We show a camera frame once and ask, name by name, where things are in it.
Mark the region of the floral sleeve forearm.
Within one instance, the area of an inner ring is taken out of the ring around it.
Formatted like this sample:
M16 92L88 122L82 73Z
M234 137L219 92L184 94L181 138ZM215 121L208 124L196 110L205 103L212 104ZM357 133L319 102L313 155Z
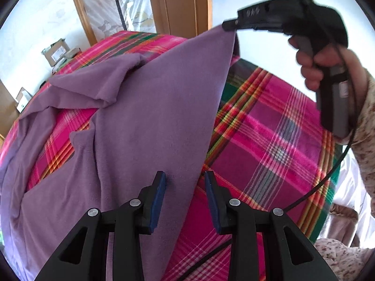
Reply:
M374 78L365 71L367 93L360 112L352 151L359 164L366 192L371 197L374 215ZM336 239L318 239L315 248L335 273L338 280L355 280L369 261L371 249L348 247Z

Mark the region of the person's right hand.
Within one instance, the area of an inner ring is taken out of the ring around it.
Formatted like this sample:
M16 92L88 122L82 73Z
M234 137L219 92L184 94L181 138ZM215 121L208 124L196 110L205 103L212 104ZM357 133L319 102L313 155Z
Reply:
M305 85L310 91L317 91L323 79L323 72L318 66L334 67L346 65L354 85L357 105L359 109L362 108L367 96L369 83L366 70L352 50L339 46L339 51L343 57L343 60L341 60L340 55L332 44L327 45L314 57L308 56L300 49L295 36L289 39L289 44L297 49L296 61L301 66L301 75L304 77Z

